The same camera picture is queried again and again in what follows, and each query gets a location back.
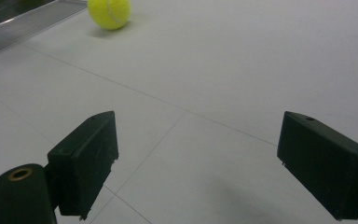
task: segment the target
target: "white floor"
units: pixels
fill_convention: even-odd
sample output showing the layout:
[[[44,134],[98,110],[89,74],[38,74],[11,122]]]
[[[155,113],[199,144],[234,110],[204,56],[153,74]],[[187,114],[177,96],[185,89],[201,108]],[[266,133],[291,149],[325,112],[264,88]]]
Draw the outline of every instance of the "white floor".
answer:
[[[131,6],[121,30],[83,11],[0,52],[0,174],[115,110],[120,158],[83,223],[337,223],[276,147],[286,110],[358,142],[358,1]]]

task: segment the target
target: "ball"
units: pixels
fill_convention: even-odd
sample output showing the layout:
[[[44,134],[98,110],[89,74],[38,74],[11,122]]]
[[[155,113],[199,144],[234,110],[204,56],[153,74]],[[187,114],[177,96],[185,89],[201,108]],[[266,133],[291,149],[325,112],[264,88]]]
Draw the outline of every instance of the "ball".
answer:
[[[127,23],[130,16],[129,0],[89,0],[89,15],[105,30],[116,30]]]

